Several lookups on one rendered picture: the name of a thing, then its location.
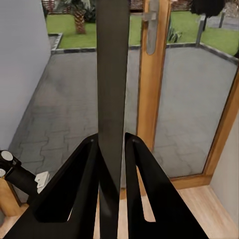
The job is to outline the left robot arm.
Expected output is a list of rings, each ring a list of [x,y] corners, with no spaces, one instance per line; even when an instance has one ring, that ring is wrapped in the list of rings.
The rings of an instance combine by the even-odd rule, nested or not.
[[[5,180],[28,194],[28,205],[32,204],[51,181],[48,171],[33,175],[22,168],[21,162],[7,150],[0,151],[0,177],[4,175],[6,175]]]

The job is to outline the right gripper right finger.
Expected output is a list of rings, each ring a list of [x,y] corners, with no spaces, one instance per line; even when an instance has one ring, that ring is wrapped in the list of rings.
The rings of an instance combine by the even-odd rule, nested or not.
[[[156,222],[144,219],[138,166]],[[125,133],[128,239],[209,239],[145,142]]]

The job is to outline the poster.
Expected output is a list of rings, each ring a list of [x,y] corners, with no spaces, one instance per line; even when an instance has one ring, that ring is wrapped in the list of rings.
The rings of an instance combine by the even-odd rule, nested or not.
[[[118,239],[131,0],[96,0],[100,239]]]

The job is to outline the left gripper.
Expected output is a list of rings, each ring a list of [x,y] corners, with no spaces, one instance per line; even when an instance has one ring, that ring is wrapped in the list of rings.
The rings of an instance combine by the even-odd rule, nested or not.
[[[15,185],[15,187],[19,188],[20,190],[28,194],[28,200],[27,200],[28,205],[31,205],[32,202],[39,195],[37,192],[38,183],[35,181],[35,178],[36,178],[35,175],[27,171],[24,178],[17,185]]]

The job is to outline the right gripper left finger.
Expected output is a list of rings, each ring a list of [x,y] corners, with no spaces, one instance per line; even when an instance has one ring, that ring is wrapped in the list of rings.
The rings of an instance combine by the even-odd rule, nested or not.
[[[96,133],[82,141],[3,239],[93,239],[99,179]]]

